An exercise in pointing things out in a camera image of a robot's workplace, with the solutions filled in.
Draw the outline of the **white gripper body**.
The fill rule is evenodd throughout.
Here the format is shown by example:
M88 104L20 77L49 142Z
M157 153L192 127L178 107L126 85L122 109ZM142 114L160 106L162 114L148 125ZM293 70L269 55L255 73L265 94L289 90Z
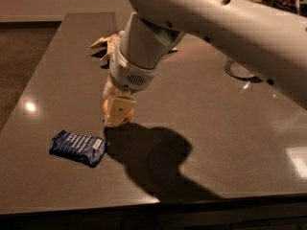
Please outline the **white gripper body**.
M157 50L153 47L133 50L125 55L121 45L115 48L110 61L112 84L123 91L139 92L146 89L157 72Z

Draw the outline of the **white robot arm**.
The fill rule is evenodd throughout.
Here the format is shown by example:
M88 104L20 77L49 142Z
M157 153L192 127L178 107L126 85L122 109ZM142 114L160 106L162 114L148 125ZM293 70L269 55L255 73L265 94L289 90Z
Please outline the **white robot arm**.
M105 124L131 117L134 93L185 34L195 35L307 107L307 18L247 0L130 0L134 11L109 62Z

